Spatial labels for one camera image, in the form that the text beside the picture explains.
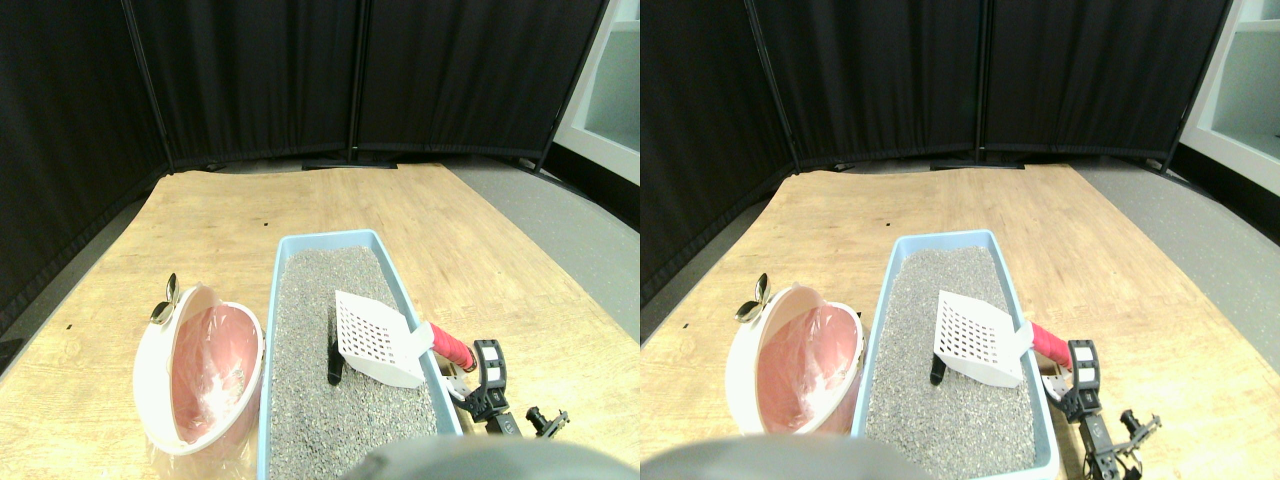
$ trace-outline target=wooden tabletop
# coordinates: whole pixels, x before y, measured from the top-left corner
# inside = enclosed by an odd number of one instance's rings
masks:
[[[1120,412],[1160,415],[1140,452],[1151,479],[1280,477],[1280,376],[1128,218],[1065,165],[899,175],[808,173],[760,218],[640,352],[641,456],[736,435],[724,358],[760,273],[863,312],[869,332],[893,242],[966,229],[996,233],[1027,320],[1093,339],[1112,439]],[[1060,476],[1083,447],[1055,411]]]
[[[161,179],[0,380],[0,477],[154,477],[133,357],[169,274],[265,321],[280,237],[360,228],[381,237],[422,320],[502,342],[526,436],[530,406],[566,410],[557,442],[639,463],[635,342],[476,192],[416,165]]]

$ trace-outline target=litter box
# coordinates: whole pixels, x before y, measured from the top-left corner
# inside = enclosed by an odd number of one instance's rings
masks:
[[[858,404],[854,408],[854,426],[851,436],[863,436],[867,429],[868,396],[872,392],[872,383],[876,381],[876,353],[879,351],[879,335],[884,328],[884,311],[888,307],[888,294],[893,289],[893,279],[902,268],[902,261],[911,253],[920,250],[955,250],[964,247],[983,247],[991,252],[996,261],[996,276],[1000,278],[1000,287],[1007,298],[1009,312],[1014,319],[1014,329],[1023,326],[1023,308],[1018,305],[1018,294],[1014,292],[1014,283],[1009,278],[1009,268],[1005,266],[1005,257],[1000,253],[1000,244],[996,243],[996,234],[991,230],[968,230],[931,233],[923,236],[900,237],[893,243],[893,252],[888,257],[888,269],[884,271],[884,284],[881,288],[879,301],[876,303],[876,321],[872,324],[870,338],[867,343],[867,358],[863,362],[863,379],[858,388]],[[1030,468],[986,476],[983,479],[1053,479],[1059,471],[1057,438],[1053,435],[1053,421],[1050,419],[1048,402],[1044,398],[1044,389],[1039,385],[1039,370],[1036,366],[1036,353],[1030,349],[1023,355],[1023,375],[1030,383],[1027,401],[1032,404],[1032,421],[1034,422],[1036,457]]]
[[[410,332],[419,326],[417,314],[413,311],[413,302],[410,302],[404,284],[396,273],[390,257],[387,256],[387,247],[378,238],[374,230],[347,230],[312,233],[305,236],[288,236],[280,238],[280,244],[275,251],[275,274],[271,276],[271,307],[266,320],[266,369],[262,372],[262,406],[257,421],[257,477],[266,479],[268,462],[271,458],[271,352],[275,338],[275,294],[280,284],[280,275],[284,274],[284,265],[294,253],[303,250],[338,250],[346,247],[369,247],[381,265],[383,276],[390,285],[392,296],[396,297],[396,307],[404,314]],[[431,393],[431,406],[435,408],[436,435],[462,435],[462,425],[458,424],[458,413],[453,410],[449,394],[444,392],[444,378],[440,376],[440,366],[435,361],[435,355],[424,355],[422,371],[426,374],[426,384]]]

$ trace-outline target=white litter scoop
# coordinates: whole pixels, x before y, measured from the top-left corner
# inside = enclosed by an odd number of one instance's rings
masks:
[[[357,371],[392,387],[417,388],[419,358],[435,344],[431,325],[408,332],[404,315],[376,300],[338,291],[338,351]]]
[[[1014,330],[1014,320],[991,303],[938,292],[933,353],[948,367],[992,387],[1023,383],[1019,358],[1032,348],[1030,324]]]

